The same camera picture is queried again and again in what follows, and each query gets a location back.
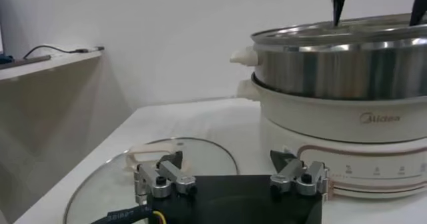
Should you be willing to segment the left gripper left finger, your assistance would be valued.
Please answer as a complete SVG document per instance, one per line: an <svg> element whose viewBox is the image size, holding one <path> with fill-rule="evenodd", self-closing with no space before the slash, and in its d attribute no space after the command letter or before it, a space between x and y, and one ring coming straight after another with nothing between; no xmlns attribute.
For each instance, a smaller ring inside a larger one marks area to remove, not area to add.
<svg viewBox="0 0 427 224"><path fill-rule="evenodd" d="M183 153L164 155L159 161L136 161L133 170L135 202L143 205L152 199L166 199L173 193L194 196L197 193L195 176L181 170Z"/></svg>

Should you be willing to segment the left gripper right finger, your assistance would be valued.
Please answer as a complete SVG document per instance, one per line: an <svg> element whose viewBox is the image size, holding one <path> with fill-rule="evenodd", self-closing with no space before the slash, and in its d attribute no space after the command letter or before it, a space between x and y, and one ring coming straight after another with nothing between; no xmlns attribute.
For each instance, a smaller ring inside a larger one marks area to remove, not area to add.
<svg viewBox="0 0 427 224"><path fill-rule="evenodd" d="M283 195L295 191L311 197L316 194L328 196L329 169L323 162L313 161L306 165L290 151L270 151L270 159L276 173L270 176L273 194Z"/></svg>

